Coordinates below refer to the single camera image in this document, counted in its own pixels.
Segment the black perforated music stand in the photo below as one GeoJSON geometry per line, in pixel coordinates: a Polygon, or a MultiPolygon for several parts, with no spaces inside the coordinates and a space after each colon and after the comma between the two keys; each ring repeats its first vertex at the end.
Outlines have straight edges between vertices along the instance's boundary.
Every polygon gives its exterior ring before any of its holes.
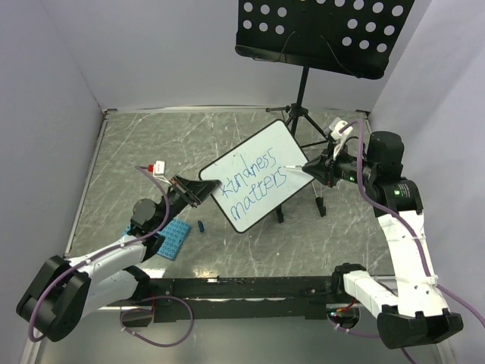
{"type": "Polygon", "coordinates": [[[235,51],[255,61],[302,67],[296,102],[279,107],[296,133],[311,69],[379,80],[390,61],[412,1],[240,1],[235,51]]]}

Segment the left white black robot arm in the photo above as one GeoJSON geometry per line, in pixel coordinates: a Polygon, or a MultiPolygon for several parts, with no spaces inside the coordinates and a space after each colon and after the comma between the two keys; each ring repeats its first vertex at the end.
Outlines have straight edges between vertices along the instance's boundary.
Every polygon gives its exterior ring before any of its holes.
{"type": "Polygon", "coordinates": [[[17,304],[16,313],[28,323],[32,342],[64,339],[82,318],[117,301],[144,303],[150,278],[138,264],[161,248],[161,231],[187,206],[202,204],[219,180],[188,180],[175,175],[162,198],[140,199],[133,207],[127,232],[95,252],[65,259],[47,259],[17,304]]]}

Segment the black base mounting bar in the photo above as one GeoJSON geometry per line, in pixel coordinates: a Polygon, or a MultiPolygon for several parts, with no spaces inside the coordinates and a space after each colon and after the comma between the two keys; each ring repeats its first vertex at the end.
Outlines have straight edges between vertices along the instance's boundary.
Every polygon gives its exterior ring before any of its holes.
{"type": "Polygon", "coordinates": [[[141,299],[118,300],[110,307],[153,308],[156,323],[187,319],[262,319],[303,317],[327,319],[340,307],[361,305],[330,276],[260,278],[154,278],[141,299]]]}

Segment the black whiteboard easel stand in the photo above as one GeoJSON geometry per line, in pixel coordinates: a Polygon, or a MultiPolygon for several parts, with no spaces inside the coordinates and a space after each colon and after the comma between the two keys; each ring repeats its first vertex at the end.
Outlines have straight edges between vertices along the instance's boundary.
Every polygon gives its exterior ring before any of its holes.
{"type": "Polygon", "coordinates": [[[284,222],[284,213],[288,212],[293,217],[318,213],[320,217],[327,215],[327,207],[324,204],[323,187],[318,187],[316,182],[311,182],[296,194],[286,199],[275,208],[278,223],[284,222]]]}

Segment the white board with black frame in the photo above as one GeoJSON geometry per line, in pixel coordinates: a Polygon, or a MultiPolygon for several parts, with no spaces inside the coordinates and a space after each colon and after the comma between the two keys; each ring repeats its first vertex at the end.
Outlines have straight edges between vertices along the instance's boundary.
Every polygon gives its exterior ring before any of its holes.
{"type": "Polygon", "coordinates": [[[313,181],[308,162],[282,120],[275,120],[199,171],[200,180],[220,180],[212,198],[238,234],[245,233],[286,199],[313,181]]]}

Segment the blue studded building plate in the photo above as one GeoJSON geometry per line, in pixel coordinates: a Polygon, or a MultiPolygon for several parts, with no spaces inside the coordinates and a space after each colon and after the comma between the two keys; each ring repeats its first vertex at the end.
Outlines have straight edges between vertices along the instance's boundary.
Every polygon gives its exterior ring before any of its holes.
{"type": "Polygon", "coordinates": [[[170,219],[162,230],[148,238],[145,257],[142,262],[154,255],[174,261],[190,232],[190,225],[178,219],[170,219]]]}

